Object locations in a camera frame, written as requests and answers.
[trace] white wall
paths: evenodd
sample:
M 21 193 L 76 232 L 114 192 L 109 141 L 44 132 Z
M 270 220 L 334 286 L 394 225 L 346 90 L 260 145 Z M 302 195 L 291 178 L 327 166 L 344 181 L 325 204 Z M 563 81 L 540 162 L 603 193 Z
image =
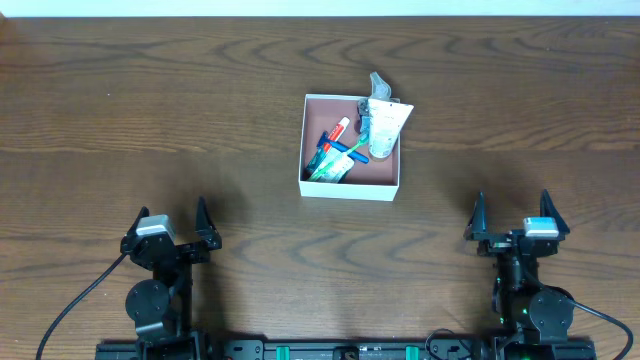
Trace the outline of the white wall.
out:
M 24 16 L 640 15 L 640 0 L 0 0 Z

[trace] wire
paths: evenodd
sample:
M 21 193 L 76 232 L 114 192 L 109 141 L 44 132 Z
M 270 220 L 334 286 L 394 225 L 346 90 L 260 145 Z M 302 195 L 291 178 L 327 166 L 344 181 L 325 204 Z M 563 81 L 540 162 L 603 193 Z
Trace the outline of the wire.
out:
M 40 341 L 40 346 L 38 347 L 38 353 L 36 354 L 36 360 L 42 359 L 44 346 L 47 344 L 47 340 L 49 340 L 49 336 L 51 336 L 53 330 L 55 330 L 56 326 L 58 326 L 58 324 L 60 324 L 60 321 L 62 321 L 62 318 L 67 315 L 67 313 L 69 313 L 69 311 L 71 311 L 71 309 L 73 309 L 73 307 L 76 306 L 76 304 L 78 304 L 85 296 L 87 296 L 87 294 L 90 293 L 91 290 L 95 289 L 96 286 L 98 286 L 102 282 L 102 280 L 104 280 L 109 274 L 111 274 L 113 269 L 115 269 L 116 266 L 118 266 L 118 264 L 120 264 L 126 256 L 127 254 L 120 255 L 120 257 L 111 266 L 109 266 L 109 268 L 104 273 L 102 273 L 102 275 L 100 275 L 100 277 L 97 278 L 96 281 L 93 282 L 93 284 L 89 285 L 88 288 L 80 293 L 77 298 L 75 298 L 69 305 L 67 305 L 66 308 L 64 308 L 64 310 L 62 310 L 60 315 L 58 315 L 51 326 L 49 326 L 49 329 L 44 334 L 44 337 L 42 337 L 42 341 Z
M 446 332 L 448 332 L 450 334 L 454 334 L 455 335 L 455 332 L 453 332 L 452 330 L 449 330 L 447 328 L 440 328 L 440 329 L 436 329 L 436 330 L 432 331 L 431 334 L 429 334 L 429 336 L 427 337 L 427 340 L 424 341 L 424 348 L 429 353 L 429 356 L 433 357 L 436 360 L 443 360 L 443 359 L 441 357 L 439 357 L 438 355 L 436 355 L 436 354 L 431 352 L 431 338 L 436 333 L 442 332 L 442 331 L 446 331 Z M 462 342 L 462 339 L 458 339 L 458 342 L 460 343 L 460 346 L 462 346 L 465 350 L 467 350 L 469 352 L 469 356 L 471 356 L 472 355 L 471 349 L 464 342 Z
M 517 256 L 518 256 L 518 261 L 520 262 L 520 264 L 522 264 L 522 254 L 520 253 L 520 250 L 518 248 L 517 251 Z M 622 321 L 614 318 L 613 316 L 607 315 L 605 313 L 602 313 L 598 310 L 592 309 L 584 304 L 581 304 L 571 298 L 569 298 L 568 296 L 566 296 L 565 294 L 562 294 L 559 291 L 553 290 L 551 288 L 549 288 L 548 286 L 546 286 L 545 284 L 543 284 L 540 280 L 536 279 L 533 275 L 531 275 L 529 273 L 529 271 L 527 270 L 526 266 L 522 266 L 522 271 L 524 272 L 524 276 L 531 281 L 532 283 L 536 284 L 536 286 L 538 286 L 539 288 L 543 289 L 543 290 L 547 290 L 556 294 L 559 294 L 560 296 L 564 297 L 566 299 L 566 301 L 577 307 L 578 309 L 585 311 L 593 316 L 599 317 L 600 319 L 606 320 L 616 326 L 618 326 L 619 328 L 621 328 L 622 330 L 624 330 L 625 333 L 627 333 L 627 344 L 624 346 L 624 348 L 622 349 L 622 351 L 620 351 L 620 353 L 613 358 L 614 360 L 621 360 L 624 359 L 625 356 L 627 356 L 627 354 L 629 353 L 629 351 L 631 350 L 631 347 L 633 346 L 633 332 L 631 331 L 631 329 L 629 329 L 629 327 L 627 325 L 625 325 L 624 323 L 622 323 Z

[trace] white box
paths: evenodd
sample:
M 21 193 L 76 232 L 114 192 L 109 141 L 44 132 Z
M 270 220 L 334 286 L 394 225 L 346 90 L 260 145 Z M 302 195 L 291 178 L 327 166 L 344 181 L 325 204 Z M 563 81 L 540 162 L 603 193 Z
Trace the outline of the white box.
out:
M 344 116 L 348 117 L 351 123 L 338 141 L 349 147 L 356 144 L 358 134 L 355 129 L 359 120 L 357 104 L 358 100 L 365 98 L 363 96 L 306 95 L 298 167 L 301 196 L 380 201 L 392 201 L 395 197 L 400 186 L 400 138 L 396 142 L 393 153 L 385 161 L 370 160 L 369 164 L 356 161 L 344 183 L 331 184 L 303 180 L 308 176 L 308 174 L 305 175 L 304 168 L 315 154 L 322 131 L 331 132 Z M 362 145 L 357 151 L 371 159 L 368 144 Z

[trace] cardboard box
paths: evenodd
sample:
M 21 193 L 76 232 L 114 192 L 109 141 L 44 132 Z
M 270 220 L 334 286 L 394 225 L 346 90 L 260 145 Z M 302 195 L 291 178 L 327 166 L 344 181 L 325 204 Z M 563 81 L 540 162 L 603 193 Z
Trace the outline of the cardboard box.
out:
M 300 164 L 298 185 L 300 195 L 337 199 L 392 201 L 400 185 L 400 139 L 393 153 L 384 161 L 370 160 L 368 164 L 356 161 L 344 181 L 340 184 L 308 182 L 304 168 L 316 153 L 316 145 L 323 131 L 331 132 L 343 117 L 351 120 L 340 142 L 351 147 L 357 143 L 356 125 L 358 100 L 362 96 L 314 95 L 307 94 L 302 120 L 302 140 L 300 142 Z M 367 144 L 356 150 L 369 159 Z

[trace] brown wooden surface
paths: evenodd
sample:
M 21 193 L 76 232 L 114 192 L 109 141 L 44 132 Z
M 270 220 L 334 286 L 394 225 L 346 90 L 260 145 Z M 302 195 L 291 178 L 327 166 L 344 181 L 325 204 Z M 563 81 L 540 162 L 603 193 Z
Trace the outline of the brown wooden surface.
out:
M 572 227 L 541 279 L 640 333 L 640 20 L 10 19 L 0 32 L 0 358 L 28 359 L 119 254 L 142 205 L 224 239 L 194 317 L 270 338 L 425 337 L 496 325 L 492 260 L 461 240 L 548 188 Z M 300 198 L 306 93 L 414 104 L 393 203 Z M 128 260 L 62 322 L 50 359 L 134 338 Z M 625 342 L 580 311 L 600 358 Z M 630 358 L 640 358 L 638 347 Z

